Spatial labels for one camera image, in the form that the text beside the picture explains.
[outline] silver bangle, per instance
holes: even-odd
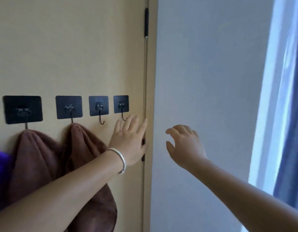
[[[116,148],[108,148],[106,151],[114,151],[114,152],[116,152],[120,156],[120,158],[121,158],[121,160],[123,162],[123,169],[119,172],[119,174],[123,174],[124,171],[125,171],[125,169],[126,169],[126,164],[125,164],[125,160],[124,160],[121,152],[118,151]]]

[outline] hand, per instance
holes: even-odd
[[[138,122],[138,116],[133,118],[130,115],[120,129],[121,120],[118,120],[108,145],[108,148],[116,148],[121,152],[127,166],[139,161],[146,150],[146,145],[142,146],[142,137],[147,128],[147,119],[139,127]]]
[[[170,157],[180,167],[189,171],[197,161],[207,160],[205,149],[196,131],[186,125],[176,125],[166,130],[167,134],[175,141],[175,146],[166,142],[166,148]]]

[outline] black adhesive hook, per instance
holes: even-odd
[[[25,118],[25,129],[28,129],[28,119],[32,115],[32,111],[29,108],[16,108],[17,116]]]
[[[72,120],[72,123],[73,123],[74,122],[73,121],[73,112],[76,111],[76,109],[74,108],[74,106],[72,104],[69,104],[69,105],[65,106],[65,111],[66,111],[66,113],[70,113],[71,120]]]
[[[95,105],[95,110],[99,111],[99,122],[101,125],[105,124],[105,121],[103,121],[102,123],[102,119],[101,119],[101,110],[103,110],[103,103],[102,102],[97,102]]]
[[[120,101],[119,102],[119,109],[121,109],[122,120],[126,121],[126,119],[123,118],[123,108],[124,108],[124,103],[122,101]]]

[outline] wall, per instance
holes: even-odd
[[[190,125],[208,157],[247,181],[273,0],[159,0],[151,231],[240,231],[165,148]]]

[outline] curtain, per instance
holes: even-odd
[[[284,144],[274,196],[298,209],[298,50],[290,124]]]

